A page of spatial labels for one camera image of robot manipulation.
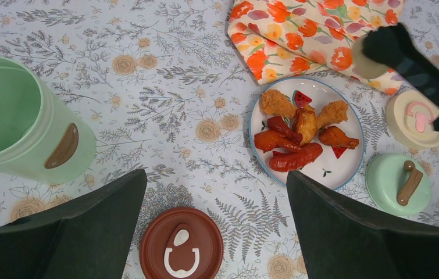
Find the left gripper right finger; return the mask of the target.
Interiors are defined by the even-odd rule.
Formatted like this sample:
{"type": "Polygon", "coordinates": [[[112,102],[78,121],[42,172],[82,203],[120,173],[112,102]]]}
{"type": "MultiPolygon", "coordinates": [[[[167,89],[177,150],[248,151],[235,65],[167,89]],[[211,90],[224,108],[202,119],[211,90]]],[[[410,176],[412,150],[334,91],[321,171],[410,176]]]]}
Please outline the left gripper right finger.
{"type": "Polygon", "coordinates": [[[309,278],[439,278],[439,227],[382,212],[298,171],[286,189],[309,278]]]}

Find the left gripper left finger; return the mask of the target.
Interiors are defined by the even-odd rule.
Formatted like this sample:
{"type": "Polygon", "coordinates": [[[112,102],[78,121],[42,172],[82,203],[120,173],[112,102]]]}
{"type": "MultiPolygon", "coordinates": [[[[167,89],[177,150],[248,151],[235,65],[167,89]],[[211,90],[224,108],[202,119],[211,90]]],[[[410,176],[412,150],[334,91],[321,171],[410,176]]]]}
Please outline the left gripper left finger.
{"type": "Polygon", "coordinates": [[[121,278],[146,187],[134,170],[0,226],[0,278],[121,278]]]}

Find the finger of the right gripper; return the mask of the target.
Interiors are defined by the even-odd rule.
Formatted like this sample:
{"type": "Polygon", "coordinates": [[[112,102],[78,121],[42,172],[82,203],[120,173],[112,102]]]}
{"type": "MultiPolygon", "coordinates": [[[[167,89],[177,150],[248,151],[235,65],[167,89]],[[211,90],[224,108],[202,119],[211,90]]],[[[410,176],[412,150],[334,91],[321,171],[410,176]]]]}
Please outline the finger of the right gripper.
{"type": "MultiPolygon", "coordinates": [[[[416,48],[402,23],[367,33],[362,53],[370,60],[395,70],[404,80],[439,107],[439,69],[416,48]]],[[[439,131],[439,116],[433,121],[439,131]]]]}

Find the breaded fried chicken piece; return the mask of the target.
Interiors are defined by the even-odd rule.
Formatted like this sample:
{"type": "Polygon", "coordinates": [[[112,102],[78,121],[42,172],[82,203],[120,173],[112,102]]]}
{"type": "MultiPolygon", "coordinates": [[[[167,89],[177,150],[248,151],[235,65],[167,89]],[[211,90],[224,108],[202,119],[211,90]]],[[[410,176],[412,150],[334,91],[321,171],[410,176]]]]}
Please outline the breaded fried chicken piece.
{"type": "Polygon", "coordinates": [[[279,90],[266,90],[260,96],[260,109],[267,115],[293,119],[298,108],[279,90]]]}

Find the red brown round lid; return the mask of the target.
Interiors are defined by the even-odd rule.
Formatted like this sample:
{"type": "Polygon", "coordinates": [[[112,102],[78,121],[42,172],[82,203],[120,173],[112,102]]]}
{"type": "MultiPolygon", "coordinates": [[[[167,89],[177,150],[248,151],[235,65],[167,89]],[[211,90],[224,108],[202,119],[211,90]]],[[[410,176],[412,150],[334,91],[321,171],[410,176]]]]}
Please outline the red brown round lid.
{"type": "Polygon", "coordinates": [[[223,238],[204,212],[178,207],[157,216],[140,242],[145,278],[215,278],[223,261],[223,238]]]}

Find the glazed chicken wing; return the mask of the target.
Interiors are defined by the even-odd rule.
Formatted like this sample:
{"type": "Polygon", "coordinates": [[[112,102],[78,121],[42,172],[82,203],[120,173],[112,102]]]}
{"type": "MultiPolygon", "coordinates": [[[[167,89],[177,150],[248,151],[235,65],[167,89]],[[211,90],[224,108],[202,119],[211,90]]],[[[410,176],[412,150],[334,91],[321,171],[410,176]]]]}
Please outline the glazed chicken wing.
{"type": "Polygon", "coordinates": [[[327,146],[336,148],[355,149],[359,145],[356,138],[347,137],[346,134],[336,126],[329,126],[319,133],[319,141],[327,146]]]}

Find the fried chicken drumstick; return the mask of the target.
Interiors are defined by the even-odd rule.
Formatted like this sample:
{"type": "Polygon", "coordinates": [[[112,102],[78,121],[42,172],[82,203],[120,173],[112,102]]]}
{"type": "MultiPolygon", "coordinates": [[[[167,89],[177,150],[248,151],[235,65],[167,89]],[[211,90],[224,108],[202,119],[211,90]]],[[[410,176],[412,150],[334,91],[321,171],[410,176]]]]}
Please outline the fried chicken drumstick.
{"type": "Polygon", "coordinates": [[[299,145],[304,146],[310,143],[321,128],[347,121],[348,109],[349,105],[345,101],[330,102],[321,109],[318,115],[310,105],[298,109],[292,129],[302,135],[299,145]]]}

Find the white plate blue rim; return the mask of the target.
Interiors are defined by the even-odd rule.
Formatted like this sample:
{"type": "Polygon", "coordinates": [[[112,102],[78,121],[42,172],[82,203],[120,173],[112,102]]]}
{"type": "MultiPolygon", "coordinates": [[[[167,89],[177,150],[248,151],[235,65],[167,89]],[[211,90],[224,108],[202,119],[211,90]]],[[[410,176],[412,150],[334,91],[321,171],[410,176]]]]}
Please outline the white plate blue rim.
{"type": "MultiPolygon", "coordinates": [[[[353,150],[346,150],[339,159],[337,159],[332,147],[323,145],[319,141],[317,132],[315,139],[312,142],[321,144],[323,152],[315,162],[308,164],[303,169],[299,170],[299,172],[330,189],[338,189],[351,181],[362,164],[365,152],[365,135],[358,116],[349,104],[349,101],[347,101],[333,87],[330,87],[321,81],[303,77],[287,78],[276,81],[265,90],[270,89],[279,90],[286,96],[288,101],[293,104],[295,104],[296,100],[295,90],[300,91],[312,99],[310,105],[315,108],[317,113],[319,113],[326,104],[332,101],[345,101],[349,105],[347,112],[348,120],[343,121],[340,124],[334,124],[334,126],[342,129],[347,136],[358,139],[359,145],[353,150]]],[[[267,130],[267,120],[272,117],[272,115],[267,115],[261,111],[260,97],[257,97],[253,104],[254,106],[249,120],[249,137],[254,150],[254,155],[262,168],[278,183],[285,186],[288,173],[274,171],[269,166],[269,160],[273,157],[273,151],[263,153],[263,151],[254,147],[254,135],[262,132],[262,130],[267,130]]]]}

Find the red glazed chicken piece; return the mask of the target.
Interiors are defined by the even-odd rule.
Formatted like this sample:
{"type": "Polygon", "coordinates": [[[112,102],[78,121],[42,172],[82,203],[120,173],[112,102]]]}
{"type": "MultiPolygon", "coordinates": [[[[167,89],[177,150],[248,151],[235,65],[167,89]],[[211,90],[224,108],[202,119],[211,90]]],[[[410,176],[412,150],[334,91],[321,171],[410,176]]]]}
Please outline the red glazed chicken piece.
{"type": "Polygon", "coordinates": [[[302,148],[298,144],[288,140],[284,134],[274,130],[266,130],[255,134],[254,145],[256,148],[262,150],[263,153],[276,148],[284,148],[291,152],[302,151],[302,148]]]}

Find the floral orange cloth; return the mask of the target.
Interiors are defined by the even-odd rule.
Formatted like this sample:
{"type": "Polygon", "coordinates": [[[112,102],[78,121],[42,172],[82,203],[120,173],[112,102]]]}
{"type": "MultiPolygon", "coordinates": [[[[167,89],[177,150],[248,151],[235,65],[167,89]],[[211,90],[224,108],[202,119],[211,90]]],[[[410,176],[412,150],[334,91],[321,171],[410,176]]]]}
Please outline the floral orange cloth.
{"type": "Polygon", "coordinates": [[[402,80],[393,70],[365,78],[355,70],[352,45],[398,22],[403,1],[235,1],[228,35],[258,84],[334,70],[387,95],[402,80]]]}

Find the green container cup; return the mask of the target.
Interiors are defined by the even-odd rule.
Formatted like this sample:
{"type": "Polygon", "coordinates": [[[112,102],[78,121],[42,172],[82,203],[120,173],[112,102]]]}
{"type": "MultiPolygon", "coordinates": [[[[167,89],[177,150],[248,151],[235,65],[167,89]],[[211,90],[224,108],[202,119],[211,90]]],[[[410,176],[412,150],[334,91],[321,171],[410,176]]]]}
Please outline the green container cup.
{"type": "Polygon", "coordinates": [[[62,184],[95,157],[89,125],[22,63],[0,57],[0,172],[62,184]]]}

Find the small red sausage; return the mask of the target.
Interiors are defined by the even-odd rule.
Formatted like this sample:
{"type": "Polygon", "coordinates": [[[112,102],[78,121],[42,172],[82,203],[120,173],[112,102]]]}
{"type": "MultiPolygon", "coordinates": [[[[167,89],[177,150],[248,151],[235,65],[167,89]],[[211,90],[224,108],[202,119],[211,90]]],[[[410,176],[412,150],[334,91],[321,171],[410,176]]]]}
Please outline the small red sausage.
{"type": "Polygon", "coordinates": [[[274,116],[267,120],[267,126],[270,130],[278,131],[285,135],[289,140],[298,145],[302,145],[303,135],[292,130],[281,116],[274,116]]]}

